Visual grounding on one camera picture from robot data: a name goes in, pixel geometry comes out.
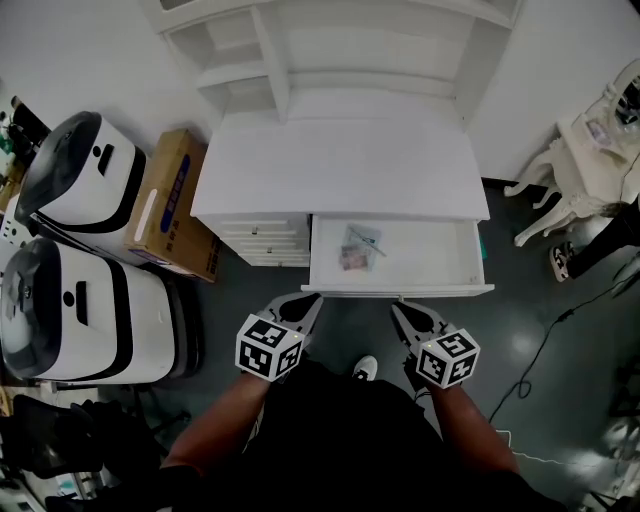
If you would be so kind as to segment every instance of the small item in drawer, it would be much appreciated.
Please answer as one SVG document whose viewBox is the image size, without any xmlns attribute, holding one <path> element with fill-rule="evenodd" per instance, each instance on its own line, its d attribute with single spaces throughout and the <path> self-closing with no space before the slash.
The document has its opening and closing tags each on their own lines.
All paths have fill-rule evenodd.
<svg viewBox="0 0 640 512">
<path fill-rule="evenodd" d="M 371 249 L 366 245 L 343 245 L 340 263 L 344 270 L 368 269 L 369 253 Z"/>
<path fill-rule="evenodd" d="M 348 224 L 340 251 L 340 263 L 344 270 L 371 270 L 376 253 L 386 256 L 378 247 L 380 231 L 377 229 Z"/>
</svg>

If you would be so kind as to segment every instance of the white sneaker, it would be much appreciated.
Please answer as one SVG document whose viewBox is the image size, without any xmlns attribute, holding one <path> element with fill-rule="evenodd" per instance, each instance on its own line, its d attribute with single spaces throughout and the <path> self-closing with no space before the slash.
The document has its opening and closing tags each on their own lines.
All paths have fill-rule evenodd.
<svg viewBox="0 0 640 512">
<path fill-rule="evenodd" d="M 373 356 L 364 356 L 353 369 L 353 378 L 371 382 L 378 373 L 378 361 Z"/>
<path fill-rule="evenodd" d="M 573 257 L 573 255 L 573 244 L 571 242 L 556 245 L 549 250 L 551 268 L 553 269 L 553 273 L 559 283 L 562 283 L 569 278 L 567 262 Z"/>
</svg>

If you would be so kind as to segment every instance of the cardboard box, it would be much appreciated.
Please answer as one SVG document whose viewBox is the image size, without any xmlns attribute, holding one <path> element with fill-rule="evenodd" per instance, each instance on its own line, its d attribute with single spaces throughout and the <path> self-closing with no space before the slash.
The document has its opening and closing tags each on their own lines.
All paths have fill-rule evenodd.
<svg viewBox="0 0 640 512">
<path fill-rule="evenodd" d="M 160 136 L 133 207 L 125 246 L 173 272 L 213 283 L 220 240 L 190 215 L 206 151 L 187 130 Z"/>
</svg>

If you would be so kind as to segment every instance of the person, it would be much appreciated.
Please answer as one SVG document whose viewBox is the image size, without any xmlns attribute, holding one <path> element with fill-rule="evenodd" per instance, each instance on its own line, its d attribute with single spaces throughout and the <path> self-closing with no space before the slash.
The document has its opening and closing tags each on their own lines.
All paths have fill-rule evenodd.
<svg viewBox="0 0 640 512">
<path fill-rule="evenodd" d="M 577 279 L 610 254 L 622 247 L 640 247 L 640 196 L 625 206 L 613 220 L 581 252 L 571 242 L 554 246 L 549 251 L 551 268 L 562 283 Z"/>
<path fill-rule="evenodd" d="M 405 372 L 415 382 L 412 368 L 410 355 Z M 367 356 L 352 377 L 306 358 L 282 384 L 241 374 L 178 437 L 153 492 L 138 491 L 153 503 L 136 510 L 566 510 L 519 476 L 513 452 L 461 386 L 420 384 L 431 393 L 440 438 L 416 401 L 374 380 L 376 371 Z"/>
</svg>

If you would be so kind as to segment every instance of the human arm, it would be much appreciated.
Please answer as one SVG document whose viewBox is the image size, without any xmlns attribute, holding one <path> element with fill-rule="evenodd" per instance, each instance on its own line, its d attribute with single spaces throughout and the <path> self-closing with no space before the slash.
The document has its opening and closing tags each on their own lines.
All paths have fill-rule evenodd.
<svg viewBox="0 0 640 512">
<path fill-rule="evenodd" d="M 428 386 L 445 443 L 479 473 L 519 473 L 515 455 L 460 386 Z"/>
<path fill-rule="evenodd" d="M 201 475 L 239 455 L 260 414 L 270 382 L 245 373 L 176 440 L 162 467 L 191 466 Z"/>
</svg>

